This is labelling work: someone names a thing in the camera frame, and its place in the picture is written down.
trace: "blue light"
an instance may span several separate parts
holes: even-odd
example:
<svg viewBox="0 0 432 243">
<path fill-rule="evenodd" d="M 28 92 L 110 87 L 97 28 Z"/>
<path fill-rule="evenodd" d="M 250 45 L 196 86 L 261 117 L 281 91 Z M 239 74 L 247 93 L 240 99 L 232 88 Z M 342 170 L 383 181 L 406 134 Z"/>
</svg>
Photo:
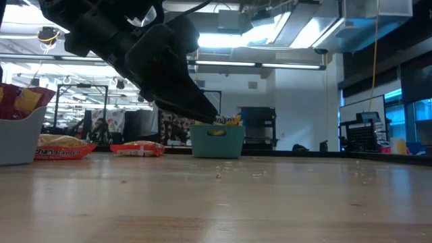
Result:
<svg viewBox="0 0 432 243">
<path fill-rule="evenodd" d="M 395 90 L 395 91 L 391 91 L 391 92 L 385 94 L 385 95 L 384 95 L 384 98 L 385 98 L 385 99 L 390 99 L 390 98 L 392 98 L 392 97 L 396 97 L 396 96 L 398 96 L 398 95 L 402 95 L 402 89 L 401 89 L 401 88 L 399 88 L 399 89 L 397 89 L 397 90 Z"/>
</svg>

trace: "black cable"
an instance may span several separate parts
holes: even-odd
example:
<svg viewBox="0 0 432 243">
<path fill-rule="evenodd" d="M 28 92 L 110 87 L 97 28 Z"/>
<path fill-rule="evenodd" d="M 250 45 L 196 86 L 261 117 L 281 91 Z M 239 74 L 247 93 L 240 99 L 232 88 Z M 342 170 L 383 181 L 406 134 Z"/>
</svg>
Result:
<svg viewBox="0 0 432 243">
<path fill-rule="evenodd" d="M 197 6 L 191 8 L 189 10 L 184 11 L 178 17 L 180 17 L 180 16 L 186 16 L 188 14 L 191 14 L 191 13 L 195 12 L 195 11 L 198 11 L 198 10 L 202 9 L 203 7 L 207 6 L 211 2 L 212 2 L 212 0 L 207 0 L 207 1 L 203 2 L 203 3 L 201 3 L 200 5 L 197 5 Z"/>
</svg>

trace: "teal basket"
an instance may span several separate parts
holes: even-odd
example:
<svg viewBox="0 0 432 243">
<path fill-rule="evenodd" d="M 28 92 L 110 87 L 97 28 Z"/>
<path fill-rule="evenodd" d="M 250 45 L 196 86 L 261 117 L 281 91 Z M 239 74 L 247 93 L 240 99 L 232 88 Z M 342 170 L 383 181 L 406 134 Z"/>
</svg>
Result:
<svg viewBox="0 0 432 243">
<path fill-rule="evenodd" d="M 194 157 L 238 159 L 242 154 L 244 126 L 191 125 L 189 128 Z M 223 134 L 214 136 L 211 131 Z"/>
</svg>

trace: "plastic bin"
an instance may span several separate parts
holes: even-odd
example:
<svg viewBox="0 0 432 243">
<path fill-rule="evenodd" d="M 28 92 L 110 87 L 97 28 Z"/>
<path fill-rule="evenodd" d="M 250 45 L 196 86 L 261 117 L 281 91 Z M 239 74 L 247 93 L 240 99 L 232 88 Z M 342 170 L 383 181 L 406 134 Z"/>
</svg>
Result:
<svg viewBox="0 0 432 243">
<path fill-rule="evenodd" d="M 191 125 L 189 128 L 194 157 L 238 159 L 242 154 L 244 126 Z M 213 136 L 209 131 L 224 131 L 224 135 Z"/>
<path fill-rule="evenodd" d="M 46 107 L 21 120 L 0 119 L 0 166 L 33 162 Z"/>
</svg>

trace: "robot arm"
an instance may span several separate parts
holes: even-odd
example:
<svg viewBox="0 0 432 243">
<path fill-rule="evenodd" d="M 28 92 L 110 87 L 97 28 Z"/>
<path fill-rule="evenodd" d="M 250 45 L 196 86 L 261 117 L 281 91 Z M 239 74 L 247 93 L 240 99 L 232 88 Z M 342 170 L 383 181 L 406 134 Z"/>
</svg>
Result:
<svg viewBox="0 0 432 243">
<path fill-rule="evenodd" d="M 211 0 L 164 23 L 162 0 L 39 0 L 44 17 L 68 29 L 66 51 L 86 57 L 93 51 L 140 87 L 140 96 L 166 111 L 213 123 L 217 110 L 188 73 L 186 54 L 198 49 L 199 33 L 186 17 Z M 154 7 L 155 19 L 143 20 Z"/>
</svg>

